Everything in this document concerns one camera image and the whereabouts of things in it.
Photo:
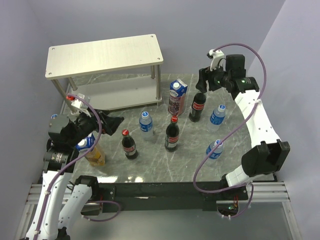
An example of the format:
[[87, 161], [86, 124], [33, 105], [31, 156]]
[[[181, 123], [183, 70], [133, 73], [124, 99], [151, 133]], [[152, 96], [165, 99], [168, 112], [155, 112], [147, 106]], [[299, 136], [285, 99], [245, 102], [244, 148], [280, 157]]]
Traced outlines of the cola bottle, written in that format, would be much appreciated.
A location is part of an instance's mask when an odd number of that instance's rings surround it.
[[206, 94], [202, 92], [197, 92], [193, 98], [192, 104], [191, 104], [191, 111], [189, 113], [189, 119], [192, 122], [198, 122], [201, 118], [202, 111], [205, 107], [206, 103]]
[[135, 140], [131, 137], [127, 129], [122, 130], [122, 148], [125, 156], [129, 160], [134, 160], [138, 157], [138, 151]]
[[164, 147], [168, 152], [174, 152], [178, 147], [180, 129], [178, 126], [178, 117], [172, 116], [170, 124], [166, 128]]

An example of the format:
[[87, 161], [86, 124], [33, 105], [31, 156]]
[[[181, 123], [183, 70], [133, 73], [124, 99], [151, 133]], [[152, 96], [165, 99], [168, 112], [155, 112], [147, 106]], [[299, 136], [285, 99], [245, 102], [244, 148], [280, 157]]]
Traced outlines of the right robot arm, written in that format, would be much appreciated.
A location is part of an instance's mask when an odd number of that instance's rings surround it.
[[240, 185], [278, 172], [291, 148], [272, 127], [259, 98], [261, 92], [258, 83], [254, 77], [246, 75], [245, 56], [225, 55], [217, 50], [208, 53], [208, 57], [211, 64], [199, 70], [196, 88], [202, 93], [225, 88], [246, 120], [251, 142], [251, 149], [242, 156], [240, 166], [224, 175], [220, 181], [221, 197], [230, 200], [237, 194]]

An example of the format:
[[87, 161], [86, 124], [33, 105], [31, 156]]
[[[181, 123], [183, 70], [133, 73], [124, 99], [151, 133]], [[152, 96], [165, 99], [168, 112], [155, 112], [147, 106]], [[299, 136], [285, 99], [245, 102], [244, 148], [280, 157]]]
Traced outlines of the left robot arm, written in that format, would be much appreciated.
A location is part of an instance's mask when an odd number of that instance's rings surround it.
[[82, 112], [75, 121], [64, 114], [51, 117], [40, 197], [26, 240], [69, 240], [84, 206], [104, 203], [98, 179], [87, 175], [76, 179], [66, 204], [63, 198], [76, 160], [85, 156], [76, 145], [94, 131], [111, 136], [123, 121], [123, 117], [110, 117], [104, 110]]

